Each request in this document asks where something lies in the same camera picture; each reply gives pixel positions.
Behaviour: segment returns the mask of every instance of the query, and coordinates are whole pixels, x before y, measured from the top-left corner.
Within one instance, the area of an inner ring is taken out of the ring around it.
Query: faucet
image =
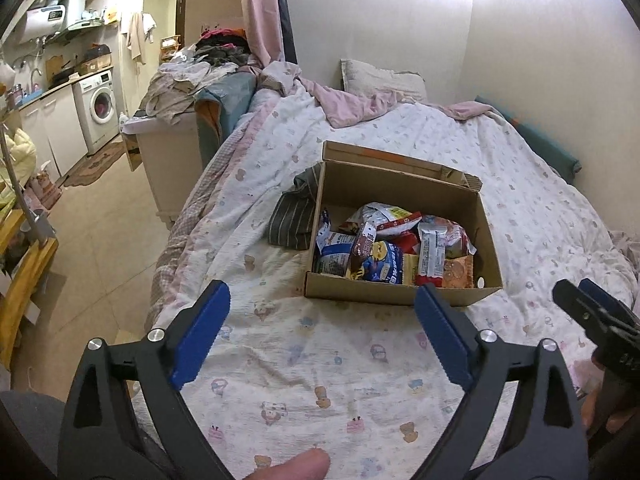
[[[33,85],[33,73],[37,72],[38,74],[40,74],[40,76],[42,76],[42,72],[40,71],[39,68],[34,68],[33,70],[31,70],[31,93],[34,93],[36,91],[34,85]]]

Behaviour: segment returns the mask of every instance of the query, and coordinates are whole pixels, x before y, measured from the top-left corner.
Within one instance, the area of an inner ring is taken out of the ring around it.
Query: cutting board
[[[62,56],[52,56],[45,62],[45,71],[47,72],[47,82],[51,83],[51,78],[54,74],[57,74],[62,70],[62,66],[64,65],[64,60]]]

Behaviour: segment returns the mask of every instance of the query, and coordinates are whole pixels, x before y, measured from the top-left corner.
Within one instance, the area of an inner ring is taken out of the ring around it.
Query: metal pole
[[[31,211],[31,209],[29,209],[29,206],[27,206],[27,203],[24,200],[24,195],[22,194],[22,187],[20,186],[20,181],[18,181],[18,178],[15,176],[14,165],[11,163],[11,153],[9,153],[9,148],[6,146],[5,134],[8,134],[8,133],[11,133],[11,130],[6,124],[2,123],[2,131],[0,132],[0,148],[2,149],[2,158],[4,159],[4,166],[6,167],[6,170],[9,173],[9,179],[11,180],[11,184],[12,186],[14,186],[15,199],[17,200],[18,205],[20,206],[20,209],[22,209],[22,212],[27,217],[27,222],[29,223],[31,232],[35,233],[35,235],[38,237],[38,243],[40,245],[40,248],[43,248],[47,243],[47,239],[45,238],[44,234],[42,234],[38,229],[35,216]]]

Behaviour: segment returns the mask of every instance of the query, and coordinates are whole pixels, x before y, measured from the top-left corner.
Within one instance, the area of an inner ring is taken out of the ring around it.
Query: white quilt
[[[551,337],[573,369],[593,347],[552,303],[553,284],[589,277],[626,304],[635,293],[630,264],[588,201],[502,117],[489,112],[457,123],[434,108],[405,104],[334,130],[298,84],[255,138],[236,148],[228,177],[191,234],[177,293],[156,321],[166,326],[210,280],[229,285],[231,313],[182,394],[236,478],[313,446],[331,456],[330,479],[409,478],[463,396],[447,381],[412,309],[308,300],[305,253],[262,239],[280,194],[321,158],[326,139],[431,160],[482,180],[504,290],[468,309],[479,329],[531,345]],[[149,430],[141,397],[134,403]],[[498,412],[503,426],[508,409],[503,402]],[[480,462],[499,438],[495,428]]]

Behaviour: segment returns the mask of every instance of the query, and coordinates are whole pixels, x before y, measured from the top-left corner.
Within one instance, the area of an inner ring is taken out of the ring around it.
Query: tiled floor
[[[46,292],[32,298],[42,310],[37,325],[22,321],[12,381],[26,390],[29,375],[35,391],[66,400],[89,339],[143,335],[169,231],[156,217],[144,168],[131,173],[126,156],[90,186],[66,188],[49,221],[60,246]]]

